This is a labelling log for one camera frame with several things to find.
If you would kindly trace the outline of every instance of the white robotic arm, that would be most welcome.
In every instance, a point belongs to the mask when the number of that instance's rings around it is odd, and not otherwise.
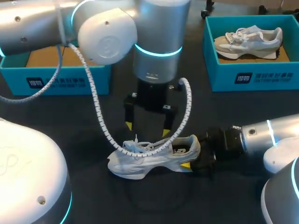
[[[0,3],[0,48],[2,55],[17,54],[63,43],[80,57],[86,70],[100,126],[119,151],[133,157],[151,156],[164,150],[183,130],[191,110],[191,89],[185,85],[187,106],[183,121],[169,140],[147,154],[129,152],[120,147],[106,128],[90,70],[78,49],[71,41],[78,40],[85,58],[98,64],[112,64],[121,60],[136,46],[134,73],[138,77],[135,97],[142,106],[154,112],[168,113],[166,103],[168,83],[175,77],[182,49],[185,23],[190,0],[85,0],[76,1],[14,1]],[[46,90],[58,74],[34,96]],[[13,103],[27,99],[13,100]]]

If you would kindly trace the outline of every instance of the sneaker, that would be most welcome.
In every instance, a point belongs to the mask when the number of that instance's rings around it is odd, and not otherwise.
[[[215,39],[214,44],[218,54],[238,59],[245,54],[251,54],[264,59],[276,59],[276,51],[283,39],[281,28],[261,30],[257,26],[240,28],[235,33],[226,33]]]
[[[123,147],[135,153],[146,153],[163,145],[168,139],[156,143],[125,141]],[[195,135],[187,138],[176,138],[162,152],[148,157],[132,157],[115,150],[108,159],[109,170],[117,176],[126,179],[140,180],[155,167],[166,167],[175,172],[191,172],[181,164],[195,160],[200,154],[200,144]]]

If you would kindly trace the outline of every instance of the shoe box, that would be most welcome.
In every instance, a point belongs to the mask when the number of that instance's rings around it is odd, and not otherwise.
[[[71,48],[61,46],[62,68],[51,87],[43,95],[91,95],[85,69]],[[99,95],[109,93],[111,66],[86,61]],[[5,56],[0,72],[14,96],[31,96],[51,79],[58,65],[56,47]]]
[[[283,45],[275,60],[241,56],[229,60],[218,56],[214,39],[239,28],[258,26],[283,30]],[[212,91],[266,91],[299,89],[299,24],[292,15],[207,17],[203,52]]]

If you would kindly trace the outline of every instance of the white spiral cable wrap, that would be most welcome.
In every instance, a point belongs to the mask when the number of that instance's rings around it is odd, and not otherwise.
[[[101,108],[100,108],[100,102],[99,102],[99,98],[98,98],[98,94],[97,94],[97,90],[93,81],[93,76],[90,72],[90,69],[83,57],[83,55],[80,53],[80,51],[71,43],[69,43],[69,47],[78,55],[79,59],[81,60],[87,77],[88,77],[88,81],[90,84],[90,88],[92,91],[92,96],[93,96],[93,103],[95,106],[95,110],[97,113],[97,117],[100,123],[100,127],[102,128],[104,135],[106,136],[106,138],[108,139],[108,141],[111,143],[111,145],[116,148],[117,150],[119,150],[120,152],[132,156],[132,157],[147,157],[147,156],[152,156],[155,155],[161,151],[163,151],[164,149],[166,149],[173,141],[176,137],[178,137],[180,135],[180,133],[182,132],[182,130],[184,129],[184,127],[186,126],[186,123],[189,119],[190,116],[190,112],[191,112],[191,105],[192,105],[192,93],[191,93],[191,88],[190,88],[190,84],[188,82],[187,79],[185,78],[181,78],[179,80],[179,84],[180,85],[185,85],[185,90],[186,90],[186,95],[187,95],[187,103],[186,103],[186,111],[182,120],[182,123],[180,124],[180,126],[178,127],[177,131],[159,148],[150,151],[148,153],[133,153],[130,152],[124,148],[122,148],[120,145],[117,144],[117,142],[112,138],[111,134],[109,133],[109,131],[107,130],[107,127],[105,125],[104,119],[103,119],[103,115],[101,112]]]
[[[3,96],[0,96],[0,101],[5,102],[5,103],[10,103],[10,104],[26,103],[26,102],[31,101],[31,100],[37,98],[38,96],[42,95],[47,89],[49,89],[50,86],[52,85],[52,83],[55,81],[57,75],[59,74],[59,72],[61,70],[61,66],[62,66],[62,55],[61,55],[61,49],[60,49],[59,45],[57,45],[57,50],[58,50],[58,57],[59,57],[57,69],[54,72],[54,75],[52,76],[52,78],[49,80],[49,82],[40,91],[36,92],[35,94],[33,94],[30,97],[23,98],[23,99],[8,99]]]

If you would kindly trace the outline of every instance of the black table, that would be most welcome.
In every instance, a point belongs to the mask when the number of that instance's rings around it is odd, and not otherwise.
[[[204,1],[192,2],[178,68],[178,77],[189,80],[193,93],[191,117],[181,136],[201,134],[211,126],[245,125],[297,113],[298,91],[211,92],[202,53],[200,11],[204,7]],[[257,8],[216,3],[214,14],[217,10],[226,15],[257,13]],[[134,139],[124,123],[122,103],[136,90],[131,56],[114,66],[111,94],[100,97],[107,127],[119,144]],[[1,94],[11,97],[5,82],[0,83]],[[185,109],[184,94],[170,95],[170,103],[180,108],[176,128]],[[100,129],[91,96],[40,97],[24,105],[1,104],[0,116],[41,131],[60,146],[72,182],[74,224],[264,223],[260,175],[224,169],[211,181],[157,169],[141,181],[129,181],[110,174],[107,157],[114,149]],[[161,139],[163,121],[163,116],[137,110],[138,139]]]

